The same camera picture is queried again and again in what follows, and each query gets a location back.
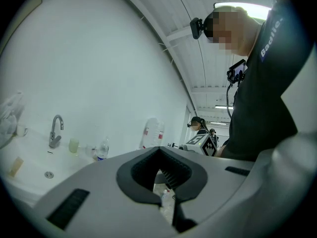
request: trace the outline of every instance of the ceiling beam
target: ceiling beam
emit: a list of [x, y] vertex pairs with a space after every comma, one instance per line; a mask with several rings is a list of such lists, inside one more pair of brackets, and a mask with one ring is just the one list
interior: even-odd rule
[[168, 39], [168, 41], [173, 41], [188, 35], [192, 35], [192, 29], [190, 28], [190, 26], [186, 26], [182, 29], [178, 29], [170, 33], [166, 38]]
[[215, 108], [198, 108], [197, 112], [208, 112], [208, 113], [223, 113], [227, 114], [227, 109], [215, 109]]
[[206, 121], [230, 123], [230, 118], [219, 118], [219, 117], [208, 117], [208, 116], [200, 116], [200, 117], [205, 119]]
[[[130, 0], [141, 12], [142, 14], [146, 17], [146, 19], [148, 20], [148, 22], [151, 24], [151, 26], [154, 28], [154, 30], [156, 31], [156, 33], [159, 35], [159, 37], [161, 38], [161, 40], [163, 41], [164, 45], [167, 48], [171, 47], [171, 44], [168, 40], [168, 38], [166, 37], [166, 35], [164, 34], [162, 28], [160, 27], [159, 23], [157, 22], [157, 20], [154, 18], [154, 16], [149, 12], [149, 10], [147, 9], [147, 7], [140, 1], [140, 0]], [[168, 50], [170, 55], [173, 58], [174, 63], [176, 64], [179, 73], [181, 74], [184, 84], [187, 88], [188, 94], [191, 98], [191, 101], [193, 103], [194, 106], [194, 110], [197, 110], [197, 104], [195, 101], [195, 98], [193, 96], [193, 94], [191, 93], [191, 83], [190, 80], [187, 76], [186, 70], [185, 68], [182, 66], [182, 63], [180, 62], [180, 59], [178, 57], [178, 55], [176, 54], [176, 52], [174, 51], [174, 49], [169, 49]]]
[[[192, 94], [211, 94], [211, 93], [218, 93], [218, 94], [224, 94], [227, 92], [228, 87], [195, 87], [192, 88]], [[233, 87], [233, 89], [229, 90], [229, 94], [235, 94], [235, 90], [237, 90], [236, 87]]]

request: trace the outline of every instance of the fluorescent light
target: fluorescent light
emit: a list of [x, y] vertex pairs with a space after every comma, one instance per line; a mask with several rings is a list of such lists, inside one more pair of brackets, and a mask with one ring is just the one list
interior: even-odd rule
[[227, 106], [215, 106], [215, 109], [227, 109]]
[[213, 121], [210, 121], [210, 123], [213, 123], [213, 124], [220, 124], [220, 125], [227, 125], [226, 123], [221, 123], [221, 122], [213, 122]]
[[221, 6], [233, 6], [244, 8], [248, 15], [252, 18], [259, 18], [266, 20], [268, 11], [271, 10], [269, 7], [265, 7], [258, 4], [246, 3], [246, 2], [217, 2], [214, 4], [215, 8]]

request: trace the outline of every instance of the white sink basin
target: white sink basin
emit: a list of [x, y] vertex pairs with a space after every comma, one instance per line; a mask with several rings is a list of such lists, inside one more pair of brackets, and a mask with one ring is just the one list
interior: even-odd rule
[[[48, 135], [29, 129], [25, 137], [13, 138], [0, 150], [0, 174], [4, 184], [12, 197], [31, 206], [54, 186], [94, 162], [93, 158], [85, 155], [85, 149], [79, 148], [78, 154], [71, 153], [67, 143], [62, 142], [51, 149]], [[24, 162], [16, 175], [11, 177], [8, 172], [17, 157]], [[52, 172], [54, 177], [45, 177], [45, 172]]]

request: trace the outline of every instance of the black t-shirt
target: black t-shirt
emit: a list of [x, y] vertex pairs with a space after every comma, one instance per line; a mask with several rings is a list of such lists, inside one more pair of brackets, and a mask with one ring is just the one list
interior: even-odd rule
[[281, 95], [308, 58], [308, 39], [291, 4], [276, 4], [247, 60], [235, 95], [230, 139], [222, 157], [255, 161], [265, 149], [297, 132]]
[[208, 134], [208, 131], [203, 129], [203, 128], [201, 128], [200, 130], [198, 130], [196, 135], [201, 135], [201, 134]]

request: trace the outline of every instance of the white container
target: white container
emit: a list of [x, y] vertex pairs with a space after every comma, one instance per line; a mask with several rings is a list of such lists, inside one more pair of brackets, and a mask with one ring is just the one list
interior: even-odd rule
[[97, 147], [87, 144], [87, 146], [86, 146], [86, 155], [88, 157], [97, 159], [97, 156], [95, 156], [95, 155], [97, 155]]
[[161, 146], [164, 135], [164, 122], [150, 118], [144, 128], [140, 149]]
[[71, 138], [69, 141], [68, 149], [71, 153], [77, 153], [79, 146], [79, 140], [76, 138]]
[[167, 195], [167, 189], [165, 189], [165, 190], [163, 191], [162, 199], [166, 198], [166, 195]]
[[23, 124], [18, 124], [16, 127], [16, 135], [18, 137], [24, 137], [26, 133], [28, 132], [28, 128]]
[[109, 139], [106, 138], [103, 142], [101, 142], [100, 148], [97, 152], [97, 160], [101, 161], [107, 158], [109, 151]]

